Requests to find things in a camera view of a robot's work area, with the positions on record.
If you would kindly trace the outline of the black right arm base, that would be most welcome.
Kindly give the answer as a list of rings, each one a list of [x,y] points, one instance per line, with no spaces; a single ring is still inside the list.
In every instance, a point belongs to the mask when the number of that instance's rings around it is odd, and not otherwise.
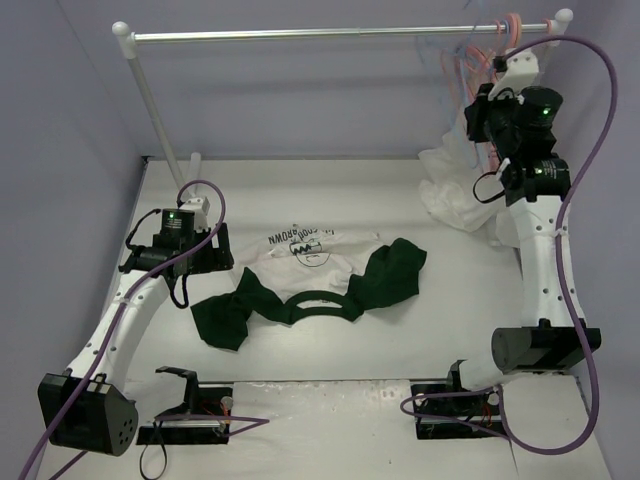
[[[404,409],[418,440],[507,438],[494,392],[464,389],[461,363],[456,361],[444,380],[411,384]]]

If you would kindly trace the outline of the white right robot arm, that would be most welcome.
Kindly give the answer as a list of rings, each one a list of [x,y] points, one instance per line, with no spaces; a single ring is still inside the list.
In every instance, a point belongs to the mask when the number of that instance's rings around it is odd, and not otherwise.
[[[523,307],[516,327],[494,330],[487,350],[462,360],[459,377],[442,388],[445,405],[464,412],[478,390],[529,373],[566,371],[601,345],[601,333],[588,328],[572,277],[567,209],[571,176],[554,151],[553,121],[562,96],[553,89],[529,86],[499,93],[480,86],[464,110],[467,136],[490,143],[499,158],[494,176],[515,223],[523,281]],[[582,334],[578,327],[585,327]]]

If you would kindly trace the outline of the white and green t-shirt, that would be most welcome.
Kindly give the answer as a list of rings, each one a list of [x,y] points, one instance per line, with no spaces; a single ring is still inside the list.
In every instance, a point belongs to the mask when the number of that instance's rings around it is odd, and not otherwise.
[[[419,293],[428,254],[404,238],[384,243],[375,232],[297,228],[240,250],[231,271],[234,290],[191,307],[200,338],[236,351],[254,314],[292,326],[317,316],[357,321]]]

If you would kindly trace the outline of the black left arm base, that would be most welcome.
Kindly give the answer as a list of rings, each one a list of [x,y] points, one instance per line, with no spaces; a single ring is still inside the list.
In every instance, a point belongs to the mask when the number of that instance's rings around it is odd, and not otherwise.
[[[138,468],[142,479],[160,479],[168,466],[167,447],[188,445],[226,445],[229,443],[230,421],[219,420],[232,413],[233,388],[229,386],[204,387],[197,373],[184,368],[162,366],[156,374],[168,374],[185,381],[184,395],[179,404],[159,413],[159,416],[215,416],[216,419],[203,426],[190,426],[186,420],[153,420],[140,426],[136,440],[143,450],[139,456]],[[145,472],[143,460],[149,446],[159,446],[163,465],[158,474]]]

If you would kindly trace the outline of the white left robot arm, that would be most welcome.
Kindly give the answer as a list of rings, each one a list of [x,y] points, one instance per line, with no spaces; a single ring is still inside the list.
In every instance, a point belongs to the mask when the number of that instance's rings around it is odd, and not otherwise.
[[[86,346],[63,373],[45,375],[38,386],[44,439],[53,445],[122,455],[139,422],[124,383],[152,318],[179,280],[233,265],[224,221],[208,227],[200,213],[188,209],[159,214],[151,245],[125,243],[129,256],[118,268],[116,293]]]

